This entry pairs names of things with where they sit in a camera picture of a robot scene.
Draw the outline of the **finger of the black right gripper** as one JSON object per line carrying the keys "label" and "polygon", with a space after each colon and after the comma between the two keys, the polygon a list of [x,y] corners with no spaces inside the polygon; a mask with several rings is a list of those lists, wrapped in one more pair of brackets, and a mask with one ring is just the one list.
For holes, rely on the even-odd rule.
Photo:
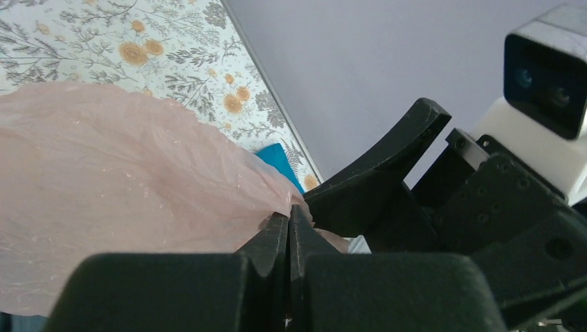
{"label": "finger of the black right gripper", "polygon": [[364,233],[451,119],[437,102],[417,99],[367,152],[304,195],[315,226],[342,237]]}

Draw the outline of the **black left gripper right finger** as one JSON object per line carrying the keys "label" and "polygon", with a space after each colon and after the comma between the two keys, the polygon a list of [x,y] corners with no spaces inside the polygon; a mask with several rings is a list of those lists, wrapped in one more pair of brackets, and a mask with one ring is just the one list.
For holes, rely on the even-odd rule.
{"label": "black left gripper right finger", "polygon": [[334,291],[328,290],[342,254],[328,243],[299,205],[289,220],[290,331],[331,331],[336,326]]}

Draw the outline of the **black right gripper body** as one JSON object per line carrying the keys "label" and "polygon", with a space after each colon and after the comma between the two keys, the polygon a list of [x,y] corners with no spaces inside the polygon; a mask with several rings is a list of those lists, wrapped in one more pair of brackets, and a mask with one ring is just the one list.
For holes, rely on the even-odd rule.
{"label": "black right gripper body", "polygon": [[366,239],[375,252],[472,258],[507,326],[586,328],[586,217],[491,136],[454,129],[447,148]]}

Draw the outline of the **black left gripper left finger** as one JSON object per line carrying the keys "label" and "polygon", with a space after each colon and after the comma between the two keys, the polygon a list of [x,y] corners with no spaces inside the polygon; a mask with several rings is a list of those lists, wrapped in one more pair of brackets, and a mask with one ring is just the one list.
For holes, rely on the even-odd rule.
{"label": "black left gripper left finger", "polygon": [[285,331],[289,283],[289,218],[272,214],[237,252],[250,266],[242,305],[243,331]]}

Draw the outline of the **pink plastic trash bag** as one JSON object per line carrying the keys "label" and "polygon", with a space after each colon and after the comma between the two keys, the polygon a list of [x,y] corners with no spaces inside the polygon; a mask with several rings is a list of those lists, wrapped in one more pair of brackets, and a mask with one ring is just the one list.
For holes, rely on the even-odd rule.
{"label": "pink plastic trash bag", "polygon": [[171,99],[115,85],[1,96],[1,310],[48,315],[101,252],[234,252],[309,208],[274,167]]}

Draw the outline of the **bright blue cloth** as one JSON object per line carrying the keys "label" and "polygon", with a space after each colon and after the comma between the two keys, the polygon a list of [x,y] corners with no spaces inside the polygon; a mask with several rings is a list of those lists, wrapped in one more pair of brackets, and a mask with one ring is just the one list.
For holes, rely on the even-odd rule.
{"label": "bright blue cloth", "polygon": [[283,176],[288,178],[298,189],[301,194],[305,193],[302,185],[299,183],[294,170],[292,169],[286,152],[280,143],[275,143],[255,153],[257,157],[263,160],[266,164],[273,166]]}

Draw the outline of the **floral table mat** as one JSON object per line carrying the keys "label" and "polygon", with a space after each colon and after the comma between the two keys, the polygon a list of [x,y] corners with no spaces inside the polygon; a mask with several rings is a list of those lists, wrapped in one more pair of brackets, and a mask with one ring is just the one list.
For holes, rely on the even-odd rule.
{"label": "floral table mat", "polygon": [[322,181],[221,1],[2,1],[1,92],[49,81],[173,98],[247,150],[281,145],[305,191]]}

